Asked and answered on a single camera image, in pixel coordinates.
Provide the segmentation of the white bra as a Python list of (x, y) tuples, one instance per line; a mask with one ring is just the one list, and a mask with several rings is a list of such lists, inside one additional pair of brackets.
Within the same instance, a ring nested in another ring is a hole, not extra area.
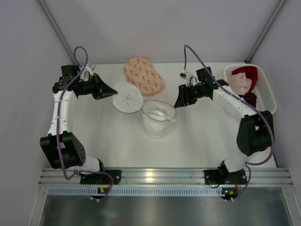
[(172, 118), (159, 110), (147, 110), (145, 111), (145, 114), (150, 118), (158, 121), (171, 121), (171, 122), (176, 121), (175, 118)]

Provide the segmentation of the white round mesh laundry bag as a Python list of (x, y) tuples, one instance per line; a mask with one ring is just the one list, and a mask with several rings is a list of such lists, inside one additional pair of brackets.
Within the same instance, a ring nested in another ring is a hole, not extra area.
[(144, 100), (142, 94), (134, 85), (122, 82), (115, 85), (114, 89), (118, 92), (113, 95), (114, 107), (122, 113), (136, 113), (141, 111), (143, 117), (143, 130), (153, 138), (164, 138), (172, 130), (174, 122), (158, 121), (145, 114), (147, 110), (159, 110), (166, 115), (175, 118), (177, 110), (170, 104), (159, 100)]

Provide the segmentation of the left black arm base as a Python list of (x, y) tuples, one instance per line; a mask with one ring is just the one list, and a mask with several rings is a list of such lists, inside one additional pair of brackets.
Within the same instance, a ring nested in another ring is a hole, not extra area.
[(118, 185), (121, 181), (122, 171), (119, 169), (106, 169), (104, 174), (84, 172), (80, 174), (82, 185)]

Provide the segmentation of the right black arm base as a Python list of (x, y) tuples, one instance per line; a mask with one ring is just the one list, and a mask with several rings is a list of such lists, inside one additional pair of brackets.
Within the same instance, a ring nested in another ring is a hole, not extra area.
[(237, 172), (228, 172), (226, 169), (207, 169), (204, 171), (205, 184), (211, 187), (220, 185), (245, 185), (247, 178), (242, 169)]

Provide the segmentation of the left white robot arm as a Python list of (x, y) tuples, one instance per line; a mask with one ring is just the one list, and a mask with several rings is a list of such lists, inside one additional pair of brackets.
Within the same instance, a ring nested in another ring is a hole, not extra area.
[(94, 64), (82, 68), (64, 65), (61, 71), (62, 76), (52, 87), (54, 112), (50, 129), (40, 139), (40, 147), (54, 169), (74, 169), (75, 173), (104, 172), (102, 161), (87, 156), (84, 146), (74, 135), (73, 115), (80, 96), (101, 100), (117, 91), (100, 78)]

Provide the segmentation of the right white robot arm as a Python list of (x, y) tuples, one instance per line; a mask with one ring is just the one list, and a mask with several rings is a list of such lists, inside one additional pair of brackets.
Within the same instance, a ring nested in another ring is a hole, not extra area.
[(243, 169), (256, 153), (274, 148), (273, 116), (269, 111), (260, 112), (236, 94), (224, 79), (217, 80), (210, 67), (196, 71), (194, 77), (182, 70), (180, 77), (185, 80), (178, 87), (175, 108), (195, 104), (198, 99), (208, 98), (219, 104), (238, 124), (235, 149), (223, 160), (221, 168), (228, 173)]

